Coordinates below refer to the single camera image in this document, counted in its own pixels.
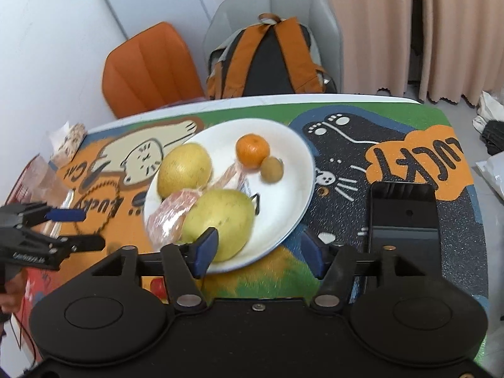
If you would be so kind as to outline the left hand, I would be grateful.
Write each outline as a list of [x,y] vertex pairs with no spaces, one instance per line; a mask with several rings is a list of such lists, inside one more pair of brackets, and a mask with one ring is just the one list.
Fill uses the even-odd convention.
[[5,293],[1,294],[0,300],[2,313],[9,314],[19,311],[26,291],[26,282],[26,269],[21,269],[5,283]]

